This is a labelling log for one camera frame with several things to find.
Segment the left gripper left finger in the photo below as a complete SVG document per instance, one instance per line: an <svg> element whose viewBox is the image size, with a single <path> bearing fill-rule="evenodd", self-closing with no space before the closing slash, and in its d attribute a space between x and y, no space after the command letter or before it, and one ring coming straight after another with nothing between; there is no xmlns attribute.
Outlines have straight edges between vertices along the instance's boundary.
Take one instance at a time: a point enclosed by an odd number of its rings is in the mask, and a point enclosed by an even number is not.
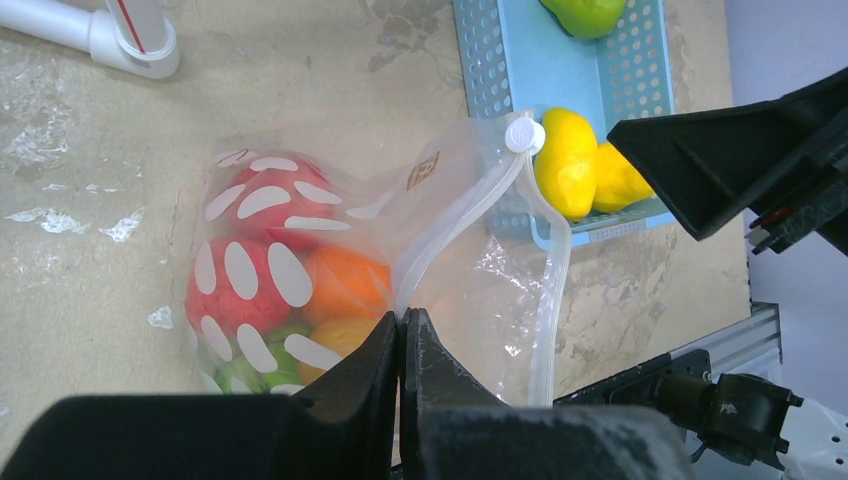
<svg viewBox="0 0 848 480"><path fill-rule="evenodd" d="M5 479L386 479L397 320L288 395L74 396L27 430Z"/></svg>

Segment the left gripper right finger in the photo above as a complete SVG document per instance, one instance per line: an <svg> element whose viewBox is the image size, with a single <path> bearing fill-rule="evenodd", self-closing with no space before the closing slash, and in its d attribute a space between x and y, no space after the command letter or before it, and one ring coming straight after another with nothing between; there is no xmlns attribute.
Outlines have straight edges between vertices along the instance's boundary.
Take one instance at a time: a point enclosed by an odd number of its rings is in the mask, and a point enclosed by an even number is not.
<svg viewBox="0 0 848 480"><path fill-rule="evenodd" d="M692 479L666 417L635 406L512 407L441 343L424 309L400 323L407 479Z"/></svg>

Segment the orange yellow round fruit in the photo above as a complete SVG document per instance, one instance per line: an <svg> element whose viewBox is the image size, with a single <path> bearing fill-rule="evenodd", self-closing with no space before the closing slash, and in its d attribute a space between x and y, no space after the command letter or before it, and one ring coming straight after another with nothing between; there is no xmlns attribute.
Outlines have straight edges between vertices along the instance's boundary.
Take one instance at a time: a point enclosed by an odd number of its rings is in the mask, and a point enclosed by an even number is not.
<svg viewBox="0 0 848 480"><path fill-rule="evenodd" d="M303 385L309 385L358 349L370 335L377 320L351 318L323 323L314 328L302 348L296 349Z"/></svg>

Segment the green striped melon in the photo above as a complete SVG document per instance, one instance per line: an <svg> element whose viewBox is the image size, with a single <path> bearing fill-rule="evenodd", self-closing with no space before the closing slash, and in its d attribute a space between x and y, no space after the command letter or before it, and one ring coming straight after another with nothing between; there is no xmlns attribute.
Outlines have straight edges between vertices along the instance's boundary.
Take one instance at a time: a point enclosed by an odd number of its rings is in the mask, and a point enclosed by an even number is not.
<svg viewBox="0 0 848 480"><path fill-rule="evenodd" d="M219 366L212 376L218 388L231 393L294 393L308 384L305 366L285 349L292 335L308 337L311 330L300 322L290 322L257 340L248 338L229 362Z"/></svg>

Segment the yellow lemon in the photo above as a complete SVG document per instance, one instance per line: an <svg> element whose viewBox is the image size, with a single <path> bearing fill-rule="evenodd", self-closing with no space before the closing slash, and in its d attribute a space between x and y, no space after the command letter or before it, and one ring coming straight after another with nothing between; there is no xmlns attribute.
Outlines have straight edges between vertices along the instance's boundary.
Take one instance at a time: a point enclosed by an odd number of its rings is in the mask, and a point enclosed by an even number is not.
<svg viewBox="0 0 848 480"><path fill-rule="evenodd" d="M597 187L592 208L598 212L618 212L655 196L641 174L610 143L598 145L595 170Z"/></svg>

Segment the yellow mango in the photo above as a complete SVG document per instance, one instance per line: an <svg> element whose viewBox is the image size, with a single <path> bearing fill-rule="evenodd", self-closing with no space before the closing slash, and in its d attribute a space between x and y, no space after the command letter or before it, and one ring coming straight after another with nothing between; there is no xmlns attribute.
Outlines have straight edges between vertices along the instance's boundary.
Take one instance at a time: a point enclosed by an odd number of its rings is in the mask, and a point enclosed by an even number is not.
<svg viewBox="0 0 848 480"><path fill-rule="evenodd" d="M542 118L546 140L534 163L537 186L548 203L570 222L592 209L597 178L598 143L590 123L565 109L549 109Z"/></svg>

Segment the wrinkled red strawberry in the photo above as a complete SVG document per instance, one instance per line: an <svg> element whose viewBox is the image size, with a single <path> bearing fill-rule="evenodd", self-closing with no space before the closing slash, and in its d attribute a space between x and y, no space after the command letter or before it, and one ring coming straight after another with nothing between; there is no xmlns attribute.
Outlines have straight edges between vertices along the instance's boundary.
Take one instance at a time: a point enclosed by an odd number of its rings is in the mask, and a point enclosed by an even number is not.
<svg viewBox="0 0 848 480"><path fill-rule="evenodd" d="M248 325L268 335L312 299L304 262L281 242L219 237L201 244L187 285L185 313L196 331L209 317L233 338Z"/></svg>

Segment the clear dotted zip bag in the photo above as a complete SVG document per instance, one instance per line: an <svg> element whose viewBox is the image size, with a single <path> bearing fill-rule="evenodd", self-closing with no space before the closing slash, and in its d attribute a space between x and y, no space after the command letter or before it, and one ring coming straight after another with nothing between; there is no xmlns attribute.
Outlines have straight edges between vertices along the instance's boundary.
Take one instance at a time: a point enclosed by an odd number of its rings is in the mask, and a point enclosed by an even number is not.
<svg viewBox="0 0 848 480"><path fill-rule="evenodd" d="M321 246L340 246L387 264L393 296L383 315L426 310L441 343L499 400L548 406L572 232L535 182L533 158L545 140L530 111L463 119L412 162L366 179L294 150L222 153L205 174L187 285L202 243L249 239L224 218L244 190L231 185L235 175L261 157L302 156L322 172L341 203L333 220L286 221L318 237L314 248L294 253L304 262ZM302 308L288 323L300 322L312 333L315 327ZM187 324L200 378L215 393L223 393L212 379L216 369L247 350L249 337L266 336L243 325L230 338L209 317L200 331ZM285 349L295 357L309 336L290 336Z"/></svg>

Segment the green pear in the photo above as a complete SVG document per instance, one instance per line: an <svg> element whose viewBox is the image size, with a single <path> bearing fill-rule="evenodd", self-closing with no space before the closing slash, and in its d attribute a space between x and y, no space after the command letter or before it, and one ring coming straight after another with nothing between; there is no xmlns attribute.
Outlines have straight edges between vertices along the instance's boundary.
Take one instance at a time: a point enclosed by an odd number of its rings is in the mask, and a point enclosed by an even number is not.
<svg viewBox="0 0 848 480"><path fill-rule="evenodd" d="M571 36L590 40L609 34L627 5L626 0L541 0Z"/></svg>

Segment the smooth red apple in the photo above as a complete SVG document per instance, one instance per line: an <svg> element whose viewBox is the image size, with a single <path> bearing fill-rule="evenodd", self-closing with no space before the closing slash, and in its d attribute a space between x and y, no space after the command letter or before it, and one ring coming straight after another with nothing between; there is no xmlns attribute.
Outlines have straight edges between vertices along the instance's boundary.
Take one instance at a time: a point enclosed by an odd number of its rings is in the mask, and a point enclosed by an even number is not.
<svg viewBox="0 0 848 480"><path fill-rule="evenodd" d="M229 227L253 240L312 249L317 234L286 226L293 217L335 218L341 203L322 172L298 155L266 156L248 162L231 181L244 190L224 210Z"/></svg>

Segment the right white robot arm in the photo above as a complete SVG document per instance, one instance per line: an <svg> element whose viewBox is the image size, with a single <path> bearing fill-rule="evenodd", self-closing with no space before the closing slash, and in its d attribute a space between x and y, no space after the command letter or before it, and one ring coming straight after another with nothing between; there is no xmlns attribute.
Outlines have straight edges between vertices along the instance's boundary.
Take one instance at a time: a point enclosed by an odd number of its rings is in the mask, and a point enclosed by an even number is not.
<svg viewBox="0 0 848 480"><path fill-rule="evenodd" d="M811 233L847 248L845 71L775 100L622 121L608 138L696 240L748 209L754 254ZM763 378L668 374L642 403L732 462L809 479L847 474L846 417Z"/></svg>

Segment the light blue plastic basket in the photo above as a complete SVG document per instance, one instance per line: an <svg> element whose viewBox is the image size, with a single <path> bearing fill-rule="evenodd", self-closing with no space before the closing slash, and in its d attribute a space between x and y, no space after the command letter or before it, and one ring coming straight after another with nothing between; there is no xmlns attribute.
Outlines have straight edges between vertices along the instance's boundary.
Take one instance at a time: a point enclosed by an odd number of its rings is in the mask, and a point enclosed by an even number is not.
<svg viewBox="0 0 848 480"><path fill-rule="evenodd" d="M453 4L472 118L553 107L584 117L599 142L626 119L674 111L663 4L627 1L602 38L569 36L539 1Z"/></svg>

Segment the white vertical pole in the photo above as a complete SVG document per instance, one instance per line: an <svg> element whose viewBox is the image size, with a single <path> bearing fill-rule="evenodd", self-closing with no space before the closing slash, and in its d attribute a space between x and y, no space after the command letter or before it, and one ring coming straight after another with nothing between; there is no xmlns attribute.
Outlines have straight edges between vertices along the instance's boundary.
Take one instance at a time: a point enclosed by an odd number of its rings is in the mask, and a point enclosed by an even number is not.
<svg viewBox="0 0 848 480"><path fill-rule="evenodd" d="M166 19L155 0L107 0L121 46L134 55L149 55L168 45Z"/></svg>

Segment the aluminium frame rail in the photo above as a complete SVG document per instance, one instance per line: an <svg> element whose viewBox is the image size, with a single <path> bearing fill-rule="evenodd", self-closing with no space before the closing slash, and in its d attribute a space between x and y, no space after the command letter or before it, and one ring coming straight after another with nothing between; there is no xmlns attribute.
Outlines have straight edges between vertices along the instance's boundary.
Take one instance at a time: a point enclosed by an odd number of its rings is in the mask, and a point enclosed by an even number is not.
<svg viewBox="0 0 848 480"><path fill-rule="evenodd" d="M755 302L751 315L728 327L670 351L677 359L690 351L706 350L710 375L717 383L721 374L752 374L782 384L783 350L780 311L776 303Z"/></svg>

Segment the white pvc pipe frame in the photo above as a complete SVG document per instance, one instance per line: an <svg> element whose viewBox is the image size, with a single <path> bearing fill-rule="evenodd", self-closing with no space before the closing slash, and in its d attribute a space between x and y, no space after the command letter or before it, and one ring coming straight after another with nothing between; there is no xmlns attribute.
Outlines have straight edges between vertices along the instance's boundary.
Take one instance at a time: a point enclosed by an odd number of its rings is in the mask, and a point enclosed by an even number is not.
<svg viewBox="0 0 848 480"><path fill-rule="evenodd" d="M180 64L176 31L165 19L168 45L154 54L134 55L119 43L107 4L104 9L88 11L61 1L1 3L3 27L86 52L96 63L153 80L170 77Z"/></svg>

